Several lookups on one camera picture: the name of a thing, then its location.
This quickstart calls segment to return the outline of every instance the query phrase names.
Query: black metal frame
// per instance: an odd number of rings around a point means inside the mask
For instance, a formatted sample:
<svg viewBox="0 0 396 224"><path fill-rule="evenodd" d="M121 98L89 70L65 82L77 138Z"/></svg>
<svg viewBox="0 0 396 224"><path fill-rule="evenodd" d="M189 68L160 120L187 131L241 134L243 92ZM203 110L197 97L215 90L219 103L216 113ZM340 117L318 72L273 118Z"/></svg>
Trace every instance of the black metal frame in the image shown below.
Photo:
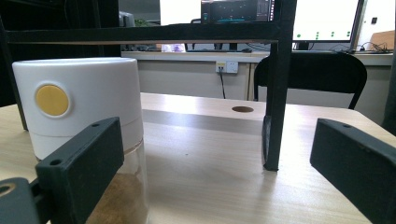
<svg viewBox="0 0 396 224"><path fill-rule="evenodd" d="M20 44L119 45L166 43L271 43L273 66L263 123L264 168L278 170L296 0L274 0L274 20L228 24L180 24L157 27L0 31L2 46ZM12 64L12 55L7 63Z"/></svg>

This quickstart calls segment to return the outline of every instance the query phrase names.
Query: black chair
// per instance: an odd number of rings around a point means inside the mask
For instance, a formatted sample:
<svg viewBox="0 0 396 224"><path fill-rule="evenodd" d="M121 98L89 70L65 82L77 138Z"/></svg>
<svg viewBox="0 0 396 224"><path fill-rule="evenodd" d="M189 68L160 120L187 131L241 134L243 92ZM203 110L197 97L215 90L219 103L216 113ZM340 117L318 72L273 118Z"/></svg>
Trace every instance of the black chair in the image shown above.
<svg viewBox="0 0 396 224"><path fill-rule="evenodd" d="M254 101L259 86L268 85L271 56L262 59L254 72ZM289 89L353 93L354 109L366 84L367 71L356 57L333 51L294 51L290 58Z"/></svg>

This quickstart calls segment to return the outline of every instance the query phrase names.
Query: table surface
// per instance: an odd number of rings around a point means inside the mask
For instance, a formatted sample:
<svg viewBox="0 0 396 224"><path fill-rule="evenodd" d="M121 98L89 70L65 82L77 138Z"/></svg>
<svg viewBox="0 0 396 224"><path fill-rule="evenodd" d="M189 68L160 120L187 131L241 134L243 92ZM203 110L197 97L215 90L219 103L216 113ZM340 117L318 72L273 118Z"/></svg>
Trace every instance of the table surface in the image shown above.
<svg viewBox="0 0 396 224"><path fill-rule="evenodd" d="M279 171L262 169L265 103L142 93L150 223L370 223L309 163L318 118L396 147L396 137L344 108L287 105ZM253 112L235 112L245 106ZM15 105L0 108L0 179L35 179Z"/></svg>

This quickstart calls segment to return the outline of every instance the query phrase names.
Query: yellow button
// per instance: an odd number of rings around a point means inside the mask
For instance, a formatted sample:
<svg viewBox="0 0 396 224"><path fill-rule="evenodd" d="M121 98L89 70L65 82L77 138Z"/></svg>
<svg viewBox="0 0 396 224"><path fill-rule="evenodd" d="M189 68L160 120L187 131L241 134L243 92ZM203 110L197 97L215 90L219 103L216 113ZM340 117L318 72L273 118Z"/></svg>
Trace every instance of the yellow button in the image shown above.
<svg viewBox="0 0 396 224"><path fill-rule="evenodd" d="M44 113L52 116L62 115L69 107L66 93L54 85L46 85L38 89L35 101Z"/></svg>

